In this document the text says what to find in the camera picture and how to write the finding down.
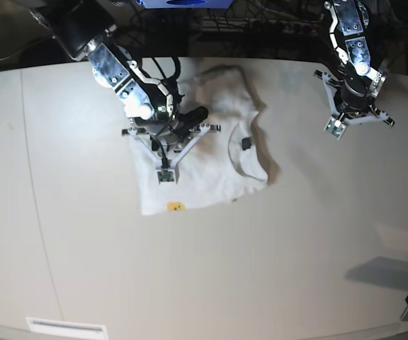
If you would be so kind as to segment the white printed T-shirt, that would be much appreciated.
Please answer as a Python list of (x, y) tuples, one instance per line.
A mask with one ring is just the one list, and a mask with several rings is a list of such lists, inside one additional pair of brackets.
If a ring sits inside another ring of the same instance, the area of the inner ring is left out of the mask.
[(143, 215), (228, 203), (267, 187), (268, 172), (251, 133), (259, 114), (244, 69), (217, 65), (184, 81), (210, 111), (219, 132), (207, 132), (178, 164), (178, 181), (160, 183), (154, 162), (130, 140)]

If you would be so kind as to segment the power strip with red light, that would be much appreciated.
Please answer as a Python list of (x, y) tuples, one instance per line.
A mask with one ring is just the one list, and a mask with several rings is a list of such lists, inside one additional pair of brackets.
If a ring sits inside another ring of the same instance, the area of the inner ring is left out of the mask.
[(317, 31), (309, 23), (290, 21), (253, 21), (249, 29), (262, 34), (312, 35)]

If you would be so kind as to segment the blue box at top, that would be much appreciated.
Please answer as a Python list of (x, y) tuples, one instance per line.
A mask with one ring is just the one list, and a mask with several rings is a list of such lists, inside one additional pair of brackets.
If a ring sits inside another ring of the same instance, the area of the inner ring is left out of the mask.
[(228, 9), (233, 0), (141, 0), (137, 4), (146, 9)]

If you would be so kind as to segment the white label strip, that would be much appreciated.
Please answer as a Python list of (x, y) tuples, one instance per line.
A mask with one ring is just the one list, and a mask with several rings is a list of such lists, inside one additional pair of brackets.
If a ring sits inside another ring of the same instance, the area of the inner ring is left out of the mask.
[(61, 322), (34, 317), (27, 317), (26, 321), (29, 330), (36, 334), (75, 339), (108, 339), (108, 332), (104, 325)]

